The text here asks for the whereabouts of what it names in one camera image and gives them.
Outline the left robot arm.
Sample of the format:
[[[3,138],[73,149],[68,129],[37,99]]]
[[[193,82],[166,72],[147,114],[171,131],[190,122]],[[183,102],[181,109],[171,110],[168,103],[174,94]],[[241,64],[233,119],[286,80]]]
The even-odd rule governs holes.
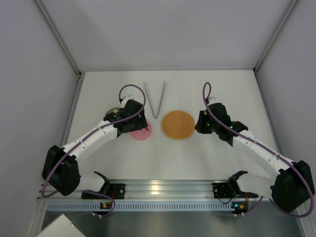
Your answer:
[[[143,104],[129,99],[123,105],[108,112],[96,127],[82,137],[62,147],[54,145],[49,148],[42,170],[42,197],[48,197],[45,193],[47,185],[63,196],[75,190],[108,193],[110,181],[105,175],[95,171],[93,175],[85,176],[80,167],[86,158],[109,141],[148,127]]]

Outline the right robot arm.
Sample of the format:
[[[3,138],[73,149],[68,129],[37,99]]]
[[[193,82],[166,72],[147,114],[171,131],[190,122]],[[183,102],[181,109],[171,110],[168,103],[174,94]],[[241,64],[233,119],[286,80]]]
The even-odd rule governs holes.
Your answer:
[[[265,197],[281,211],[290,213],[307,200],[313,200],[315,188],[309,165],[294,162],[259,141],[239,121],[232,121],[226,107],[219,102],[208,104],[200,111],[195,129],[200,134],[215,133],[218,138],[243,152],[267,174],[267,177],[241,170],[225,183],[226,191],[218,188],[217,198],[239,197],[246,193]]]

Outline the metal tongs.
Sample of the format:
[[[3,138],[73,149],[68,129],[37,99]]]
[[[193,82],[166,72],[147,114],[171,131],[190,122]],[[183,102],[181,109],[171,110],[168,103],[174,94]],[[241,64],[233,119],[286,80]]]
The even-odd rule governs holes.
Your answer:
[[[158,117],[159,117],[159,113],[160,113],[160,109],[161,109],[161,105],[162,105],[162,100],[163,100],[163,97],[164,97],[165,86],[166,86],[166,81],[164,81],[164,83],[163,83],[163,87],[162,87],[162,91],[161,91],[161,95],[160,95],[158,108],[157,108],[157,111],[155,112],[154,108],[153,108],[153,105],[152,105],[152,102],[151,102],[151,99],[150,99],[149,92],[147,90],[147,84],[146,84],[146,82],[144,82],[145,93],[146,93],[146,96],[147,96],[147,99],[148,99],[148,102],[149,102],[149,105],[150,105],[150,109],[151,109],[151,112],[152,112],[152,115],[153,115],[154,119],[158,119]]]

